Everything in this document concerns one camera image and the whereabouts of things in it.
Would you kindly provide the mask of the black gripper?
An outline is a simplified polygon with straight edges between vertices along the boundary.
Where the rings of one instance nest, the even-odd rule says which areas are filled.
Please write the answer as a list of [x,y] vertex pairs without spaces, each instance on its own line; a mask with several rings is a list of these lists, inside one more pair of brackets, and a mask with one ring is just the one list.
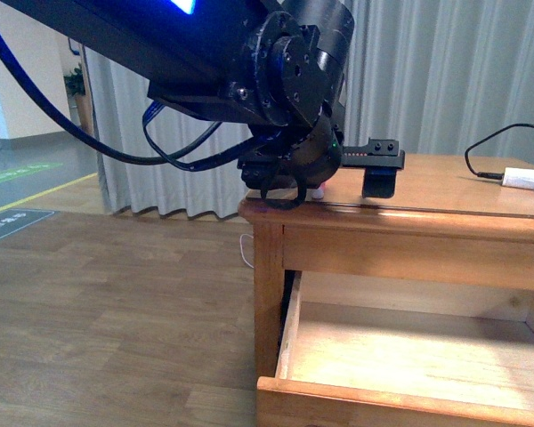
[[328,181],[341,167],[365,171],[364,198],[391,198],[397,172],[404,166],[405,152],[398,141],[370,138],[364,146],[345,147],[338,124],[325,116],[308,132],[276,133],[275,142],[240,157],[237,164],[246,186],[279,210],[301,205],[309,189]]

